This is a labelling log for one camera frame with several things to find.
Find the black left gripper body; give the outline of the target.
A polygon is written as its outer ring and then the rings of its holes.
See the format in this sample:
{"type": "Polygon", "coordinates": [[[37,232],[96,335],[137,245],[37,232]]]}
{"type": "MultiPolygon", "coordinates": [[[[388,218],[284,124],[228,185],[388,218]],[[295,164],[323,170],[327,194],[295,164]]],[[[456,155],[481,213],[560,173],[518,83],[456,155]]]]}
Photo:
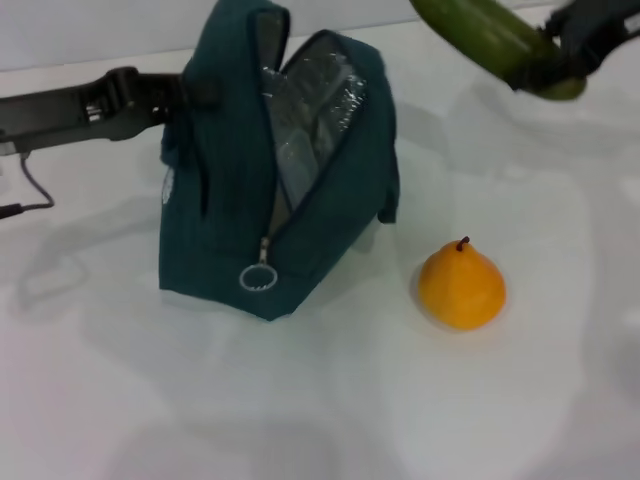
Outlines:
{"type": "Polygon", "coordinates": [[[128,140],[150,127],[136,81],[123,67],[83,85],[1,100],[1,149],[34,151],[94,139],[128,140]]]}

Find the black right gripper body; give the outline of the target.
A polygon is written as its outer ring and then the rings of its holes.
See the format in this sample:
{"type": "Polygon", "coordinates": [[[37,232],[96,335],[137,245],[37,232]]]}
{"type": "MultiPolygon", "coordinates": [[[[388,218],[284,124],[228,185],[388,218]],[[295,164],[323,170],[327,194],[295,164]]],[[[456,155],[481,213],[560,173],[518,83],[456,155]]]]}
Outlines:
{"type": "Polygon", "coordinates": [[[561,7],[561,56],[589,76],[622,44],[639,37],[639,0],[576,0],[561,7]]]}

